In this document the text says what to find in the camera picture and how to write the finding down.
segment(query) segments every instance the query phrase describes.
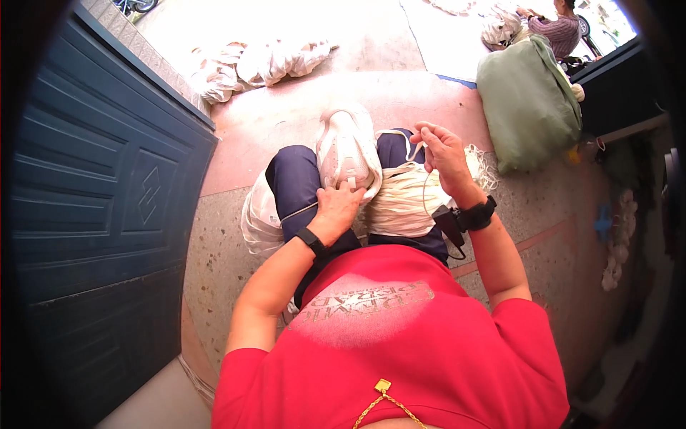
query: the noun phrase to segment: gold chain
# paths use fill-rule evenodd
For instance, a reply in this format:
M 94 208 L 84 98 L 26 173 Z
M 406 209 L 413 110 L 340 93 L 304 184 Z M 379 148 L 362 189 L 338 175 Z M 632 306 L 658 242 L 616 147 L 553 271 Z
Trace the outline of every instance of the gold chain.
M 402 410 L 405 411 L 405 413 L 406 413 L 408 416 L 410 416 L 410 419 L 414 420 L 414 422 L 417 423 L 419 426 L 421 426 L 422 429 L 427 429 L 427 427 L 424 426 L 424 423 L 422 423 L 421 421 L 419 421 L 419 419 L 416 418 L 416 417 L 414 416 L 414 414 L 412 414 L 412 412 L 411 412 L 410 410 L 408 410 L 407 408 L 405 408 L 404 405 L 402 405 L 400 402 L 396 401 L 395 399 L 393 399 L 392 397 L 390 397 L 390 396 L 386 393 L 386 389 L 387 389 L 388 387 L 390 387 L 390 382 L 389 382 L 389 381 L 384 380 L 383 378 L 379 380 L 379 382 L 377 383 L 375 389 L 377 389 L 378 391 L 381 392 L 381 396 L 379 396 L 377 399 L 374 400 L 374 402 L 372 402 L 371 404 L 369 404 L 369 406 L 367 407 L 367 409 L 366 409 L 365 411 L 362 411 L 362 414 L 360 414 L 359 417 L 357 418 L 357 421 L 355 422 L 355 425 L 353 426 L 353 429 L 357 429 L 357 427 L 359 426 L 359 424 L 362 422 L 362 419 L 364 418 L 364 416 L 366 416 L 367 413 L 369 413 L 369 412 L 372 410 L 372 408 L 374 408 L 374 406 L 375 406 L 376 404 L 378 404 L 379 402 L 381 402 L 384 398 L 385 398 L 385 399 L 388 399 L 388 400 L 391 401 L 393 404 L 396 404 L 397 406 L 399 406 L 400 408 L 402 408 Z

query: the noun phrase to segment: tiled wall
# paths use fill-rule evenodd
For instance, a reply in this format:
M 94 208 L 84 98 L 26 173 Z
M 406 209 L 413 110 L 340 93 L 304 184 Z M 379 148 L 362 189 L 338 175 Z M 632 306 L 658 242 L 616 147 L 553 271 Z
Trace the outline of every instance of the tiled wall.
M 198 110 L 207 116 L 210 115 L 210 105 L 207 101 L 193 91 L 186 80 L 169 65 L 167 60 L 150 46 L 147 40 L 138 33 L 136 27 L 117 9 L 112 0 L 81 0 L 81 4 L 145 65 L 176 89 Z

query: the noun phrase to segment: black wristwatch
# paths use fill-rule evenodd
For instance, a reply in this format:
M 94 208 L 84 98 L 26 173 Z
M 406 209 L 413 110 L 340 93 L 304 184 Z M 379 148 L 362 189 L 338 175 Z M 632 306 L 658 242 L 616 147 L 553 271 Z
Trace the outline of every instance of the black wristwatch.
M 315 255 L 315 260 L 321 260 L 329 254 L 327 247 L 317 238 L 316 235 L 312 233 L 307 227 L 302 227 L 296 233 L 296 237 L 299 237 L 305 242 L 307 246 L 312 249 Z
M 461 232 L 479 231 L 490 225 L 490 217 L 493 216 L 495 207 L 497 207 L 492 196 L 488 196 L 486 204 L 480 202 L 471 209 L 462 210 L 457 209 L 455 218 L 458 221 Z

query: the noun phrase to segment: navy blue pants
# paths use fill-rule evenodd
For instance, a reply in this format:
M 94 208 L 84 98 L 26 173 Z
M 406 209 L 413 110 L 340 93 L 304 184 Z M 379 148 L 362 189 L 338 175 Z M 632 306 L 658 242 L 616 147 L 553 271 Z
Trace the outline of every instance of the navy blue pants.
M 394 129 L 403 132 L 408 138 L 412 135 L 409 130 Z M 410 153 L 414 151 L 414 147 L 415 145 L 410 143 Z M 405 163 L 405 155 L 407 154 L 405 139 L 397 134 L 382 134 L 377 141 L 377 153 L 382 168 L 398 167 Z M 415 157 L 415 161 L 424 163 L 424 160 L 424 148 L 421 148 Z M 317 156 L 312 149 L 300 145 L 287 146 L 279 150 L 279 153 L 267 167 L 266 177 L 276 198 L 276 212 L 282 219 L 315 203 L 317 201 L 317 189 L 322 187 L 319 180 L 319 170 L 317 170 Z M 284 241 L 291 240 L 300 228 L 306 227 L 310 223 L 316 214 L 317 206 L 314 206 L 282 222 Z M 447 266 L 448 249 L 438 227 L 433 227 L 427 235 L 417 238 L 370 234 L 369 244 L 404 244 L 428 253 Z M 303 293 L 305 293 L 307 286 L 329 262 L 345 252 L 360 247 L 362 245 L 353 230 L 349 229 L 343 234 L 329 248 L 328 257 L 325 260 L 316 261 L 298 285 L 295 293 L 295 304 L 298 308 L 303 302 Z

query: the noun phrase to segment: hand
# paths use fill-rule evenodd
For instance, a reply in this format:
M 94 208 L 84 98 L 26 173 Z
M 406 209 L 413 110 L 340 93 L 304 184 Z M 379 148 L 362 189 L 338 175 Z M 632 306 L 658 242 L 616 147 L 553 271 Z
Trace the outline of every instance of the hand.
M 322 244 L 332 245 L 353 224 L 365 192 L 362 187 L 351 192 L 348 182 L 341 182 L 338 190 L 330 186 L 317 189 L 317 214 L 307 228 Z
M 419 134 L 410 137 L 412 143 L 426 143 L 424 168 L 430 173 L 438 170 L 440 185 L 453 197 L 458 207 L 470 209 L 486 202 L 486 194 L 478 187 L 467 167 L 462 140 L 442 126 L 429 122 L 417 122 Z

